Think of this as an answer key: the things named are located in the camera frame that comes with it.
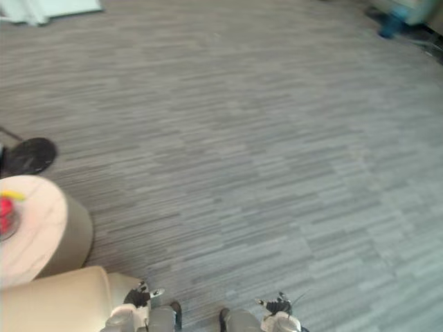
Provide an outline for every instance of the round side table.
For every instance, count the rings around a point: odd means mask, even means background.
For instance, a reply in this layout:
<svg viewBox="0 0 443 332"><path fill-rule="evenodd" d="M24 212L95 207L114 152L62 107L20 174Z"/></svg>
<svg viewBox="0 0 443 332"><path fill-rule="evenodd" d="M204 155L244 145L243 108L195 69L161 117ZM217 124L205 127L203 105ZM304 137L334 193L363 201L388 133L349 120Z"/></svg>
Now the round side table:
<svg viewBox="0 0 443 332"><path fill-rule="evenodd" d="M0 189L26 197L15 204L20 218L16 233L0 242L1 288L82 266L93 236L91 217L82 205L40 176L2 178Z"/></svg>

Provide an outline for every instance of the blue bottle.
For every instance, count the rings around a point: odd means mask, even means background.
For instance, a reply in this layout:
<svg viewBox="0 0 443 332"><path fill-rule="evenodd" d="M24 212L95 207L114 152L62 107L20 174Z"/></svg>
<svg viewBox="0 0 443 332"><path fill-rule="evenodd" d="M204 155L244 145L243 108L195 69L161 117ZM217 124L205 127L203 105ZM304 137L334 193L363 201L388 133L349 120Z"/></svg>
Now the blue bottle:
<svg viewBox="0 0 443 332"><path fill-rule="evenodd" d="M379 31L379 35L383 38L393 38L396 33L400 32L408 14L407 7L395 6L388 17L386 17L384 25L382 25Z"/></svg>

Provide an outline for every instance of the gray carpet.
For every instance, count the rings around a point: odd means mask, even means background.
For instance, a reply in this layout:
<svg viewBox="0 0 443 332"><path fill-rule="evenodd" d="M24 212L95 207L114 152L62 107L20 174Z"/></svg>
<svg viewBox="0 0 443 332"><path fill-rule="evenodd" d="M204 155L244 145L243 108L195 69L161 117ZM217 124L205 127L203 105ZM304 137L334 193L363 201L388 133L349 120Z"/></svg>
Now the gray carpet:
<svg viewBox="0 0 443 332"><path fill-rule="evenodd" d="M104 0L1 27L1 124L60 148L87 265L181 301L309 292L311 332L441 331L443 67L365 1Z"/></svg>

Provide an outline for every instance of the striped carpet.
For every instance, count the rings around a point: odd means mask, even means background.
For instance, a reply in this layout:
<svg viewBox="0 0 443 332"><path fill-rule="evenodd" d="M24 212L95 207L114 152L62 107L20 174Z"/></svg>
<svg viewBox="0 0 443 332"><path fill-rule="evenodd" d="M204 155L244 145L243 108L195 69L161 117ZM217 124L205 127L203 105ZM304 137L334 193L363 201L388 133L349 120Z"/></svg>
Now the striped carpet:
<svg viewBox="0 0 443 332"><path fill-rule="evenodd" d="M1 124L54 140L87 265L185 331L278 290L311 332L441 331L443 68L366 1L103 0L0 28Z"/></svg>

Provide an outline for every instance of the red object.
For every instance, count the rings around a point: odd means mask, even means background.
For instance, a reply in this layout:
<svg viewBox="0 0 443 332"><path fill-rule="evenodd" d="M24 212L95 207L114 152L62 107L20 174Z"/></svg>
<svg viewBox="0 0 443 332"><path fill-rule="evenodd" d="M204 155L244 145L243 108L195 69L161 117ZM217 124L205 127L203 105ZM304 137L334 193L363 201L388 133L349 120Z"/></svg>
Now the red object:
<svg viewBox="0 0 443 332"><path fill-rule="evenodd" d="M12 201L6 197L1 197L0 199L0 232L5 233L12 223L9 217L13 215L14 205Z"/></svg>

